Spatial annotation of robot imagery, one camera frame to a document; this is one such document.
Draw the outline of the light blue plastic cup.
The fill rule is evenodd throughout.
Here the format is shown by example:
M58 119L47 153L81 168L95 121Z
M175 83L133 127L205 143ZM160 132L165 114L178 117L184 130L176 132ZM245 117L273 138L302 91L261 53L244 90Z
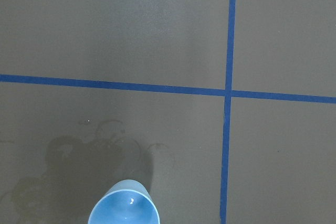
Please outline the light blue plastic cup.
M92 209L88 224L160 224L158 210L146 188L132 179L113 185Z

